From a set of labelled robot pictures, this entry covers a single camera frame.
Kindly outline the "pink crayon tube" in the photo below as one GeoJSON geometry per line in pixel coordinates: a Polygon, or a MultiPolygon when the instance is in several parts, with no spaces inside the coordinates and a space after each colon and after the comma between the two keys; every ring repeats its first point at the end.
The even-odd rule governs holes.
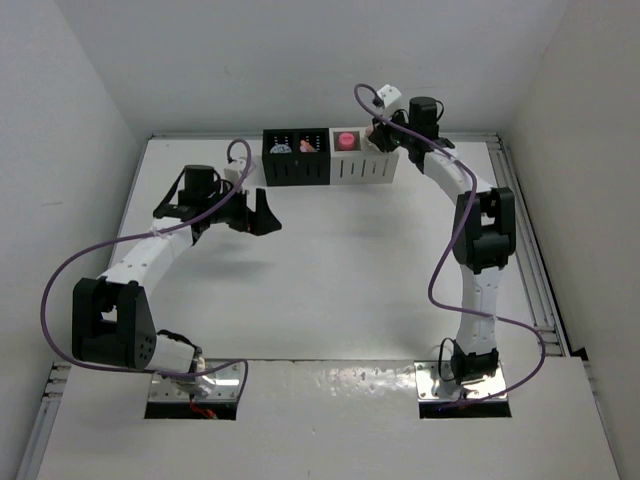
{"type": "Polygon", "coordinates": [[[352,132],[340,132],[336,137],[337,151],[354,151],[357,147],[357,138],[352,132]]]}

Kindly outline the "black slotted container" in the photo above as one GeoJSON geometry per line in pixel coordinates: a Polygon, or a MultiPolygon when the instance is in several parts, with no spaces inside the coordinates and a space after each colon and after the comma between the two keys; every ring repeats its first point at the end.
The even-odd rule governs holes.
{"type": "Polygon", "coordinates": [[[327,128],[268,129],[262,132],[262,165],[268,186],[328,185],[330,142],[327,128]],[[316,152],[300,151],[300,141],[309,142],[316,152]],[[286,144],[290,154],[270,154],[275,144],[286,144]]]}

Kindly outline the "blue cap glue stick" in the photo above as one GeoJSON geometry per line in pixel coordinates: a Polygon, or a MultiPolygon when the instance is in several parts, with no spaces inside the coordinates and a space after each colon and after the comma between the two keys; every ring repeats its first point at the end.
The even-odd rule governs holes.
{"type": "Polygon", "coordinates": [[[270,154],[290,154],[292,149],[286,144],[275,144],[269,151],[270,154]]]}

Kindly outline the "orange cap marker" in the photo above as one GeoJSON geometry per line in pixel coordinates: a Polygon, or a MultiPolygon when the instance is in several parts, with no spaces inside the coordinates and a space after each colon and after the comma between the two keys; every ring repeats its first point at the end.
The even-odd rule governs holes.
{"type": "Polygon", "coordinates": [[[306,153],[313,153],[316,152],[316,149],[307,141],[305,140],[301,140],[300,141],[300,151],[301,152],[306,152],[306,153]]]}

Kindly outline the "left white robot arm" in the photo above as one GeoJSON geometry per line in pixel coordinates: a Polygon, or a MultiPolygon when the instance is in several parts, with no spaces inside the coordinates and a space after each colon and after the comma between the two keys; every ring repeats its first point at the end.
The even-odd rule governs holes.
{"type": "Polygon", "coordinates": [[[215,387],[201,347],[181,334],[155,327],[154,289],[172,264],[216,224],[264,236],[281,229],[263,189],[255,205],[240,186],[253,167],[231,160],[222,173],[187,165],[153,211],[150,235],[98,278],[83,278],[73,290],[72,355],[75,360],[126,371],[151,371],[190,397],[215,387]]]}

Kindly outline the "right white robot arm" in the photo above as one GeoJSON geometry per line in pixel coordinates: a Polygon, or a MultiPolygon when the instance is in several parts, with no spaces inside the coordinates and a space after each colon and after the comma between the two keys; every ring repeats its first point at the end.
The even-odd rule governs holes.
{"type": "Polygon", "coordinates": [[[515,199],[510,189],[473,173],[457,158],[453,143],[438,133],[438,101],[415,97],[407,112],[398,110],[387,122],[373,119],[368,140],[382,152],[404,148],[419,172],[455,204],[445,254],[460,266],[463,293],[447,380],[463,384],[492,376],[498,368],[497,290],[516,248],[515,199]]]}

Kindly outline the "white slotted container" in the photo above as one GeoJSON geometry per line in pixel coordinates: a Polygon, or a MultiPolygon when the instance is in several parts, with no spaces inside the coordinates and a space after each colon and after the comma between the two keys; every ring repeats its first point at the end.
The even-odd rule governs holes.
{"type": "Polygon", "coordinates": [[[365,136],[366,127],[331,128],[330,185],[391,184],[399,152],[384,153],[370,144],[365,136]],[[340,132],[352,132],[357,138],[354,151],[337,151],[336,137],[340,132]]]}

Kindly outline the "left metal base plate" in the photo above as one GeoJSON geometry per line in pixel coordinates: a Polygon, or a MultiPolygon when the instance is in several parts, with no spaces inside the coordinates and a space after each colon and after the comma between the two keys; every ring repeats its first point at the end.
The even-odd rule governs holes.
{"type": "Polygon", "coordinates": [[[242,362],[219,369],[221,362],[205,360],[199,370],[216,368],[216,371],[194,379],[181,380],[154,374],[148,391],[148,401],[153,403],[188,403],[190,400],[205,403],[234,403],[238,400],[245,366],[242,362]]]}

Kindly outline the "metal base plate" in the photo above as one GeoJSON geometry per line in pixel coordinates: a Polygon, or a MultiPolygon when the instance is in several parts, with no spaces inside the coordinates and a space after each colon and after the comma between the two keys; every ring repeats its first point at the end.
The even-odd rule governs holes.
{"type": "Polygon", "coordinates": [[[446,379],[453,376],[449,361],[443,361],[441,369],[438,369],[437,361],[416,361],[414,367],[417,396],[421,404],[476,400],[506,389],[501,366],[493,376],[484,375],[479,380],[465,381],[460,385],[454,380],[441,378],[441,374],[446,379]]]}
{"type": "Polygon", "coordinates": [[[234,403],[238,400],[245,366],[242,362],[219,369],[221,362],[205,360],[199,370],[216,368],[216,371],[194,379],[181,380],[154,374],[148,391],[148,401],[153,403],[188,403],[190,400],[205,403],[234,403]]]}

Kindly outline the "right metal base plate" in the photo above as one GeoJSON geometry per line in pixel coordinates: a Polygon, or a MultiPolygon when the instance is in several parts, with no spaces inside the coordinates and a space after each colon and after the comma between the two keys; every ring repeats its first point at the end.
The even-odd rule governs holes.
{"type": "Polygon", "coordinates": [[[443,361],[441,369],[438,369],[437,361],[416,361],[414,367],[417,396],[421,404],[476,400],[506,389],[501,366],[493,376],[484,375],[479,380],[465,381],[460,385],[454,380],[441,378],[441,374],[446,379],[453,376],[449,361],[443,361]]]}

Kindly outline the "right aluminium frame rail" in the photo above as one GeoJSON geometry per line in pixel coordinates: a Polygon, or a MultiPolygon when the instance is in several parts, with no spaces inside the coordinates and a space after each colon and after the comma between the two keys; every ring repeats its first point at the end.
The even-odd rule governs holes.
{"type": "Polygon", "coordinates": [[[571,348],[509,152],[497,135],[487,142],[487,147],[497,184],[510,188],[515,195],[516,256],[534,326],[543,337],[548,356],[570,356],[571,348]]]}

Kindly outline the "aluminium frame rail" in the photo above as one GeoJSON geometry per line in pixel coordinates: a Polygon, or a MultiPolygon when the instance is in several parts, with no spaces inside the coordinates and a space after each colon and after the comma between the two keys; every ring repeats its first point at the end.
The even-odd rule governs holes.
{"type": "Polygon", "coordinates": [[[497,184],[510,188],[515,195],[516,256],[534,326],[543,337],[548,356],[570,356],[571,348],[509,152],[497,135],[487,142],[487,147],[497,184]]]}
{"type": "Polygon", "coordinates": [[[67,362],[56,361],[51,366],[16,475],[17,480],[33,480],[38,476],[70,370],[71,365],[67,362]]]}

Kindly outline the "left aluminium frame rail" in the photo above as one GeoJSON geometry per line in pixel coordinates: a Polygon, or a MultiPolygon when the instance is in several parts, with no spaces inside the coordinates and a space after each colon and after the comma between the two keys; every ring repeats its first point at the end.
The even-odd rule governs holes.
{"type": "Polygon", "coordinates": [[[38,476],[70,370],[71,365],[67,362],[56,361],[51,366],[16,475],[17,480],[33,480],[38,476]]]}

